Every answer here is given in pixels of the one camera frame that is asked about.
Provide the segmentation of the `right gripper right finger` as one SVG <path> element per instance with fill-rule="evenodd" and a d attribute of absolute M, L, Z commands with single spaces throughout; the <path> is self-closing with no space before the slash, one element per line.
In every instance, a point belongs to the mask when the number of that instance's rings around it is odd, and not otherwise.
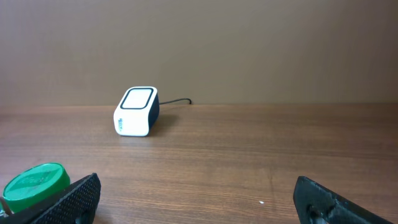
<path fill-rule="evenodd" d="M 298 177 L 293 201 L 301 224 L 392 224 L 306 176 Z"/>

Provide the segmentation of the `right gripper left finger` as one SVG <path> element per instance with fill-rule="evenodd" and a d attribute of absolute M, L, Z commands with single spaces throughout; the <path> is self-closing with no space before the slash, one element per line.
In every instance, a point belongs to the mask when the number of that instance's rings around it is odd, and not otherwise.
<path fill-rule="evenodd" d="M 44 200 L 1 219 L 1 224 L 92 224 L 101 195 L 96 173 Z"/>

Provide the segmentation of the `green lidded jar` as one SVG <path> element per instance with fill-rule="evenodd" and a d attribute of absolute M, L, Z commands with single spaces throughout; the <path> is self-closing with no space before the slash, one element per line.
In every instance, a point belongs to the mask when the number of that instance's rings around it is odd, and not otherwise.
<path fill-rule="evenodd" d="M 56 162 L 40 164 L 15 176 L 2 191 L 12 212 L 17 213 L 71 184 L 64 166 Z"/>

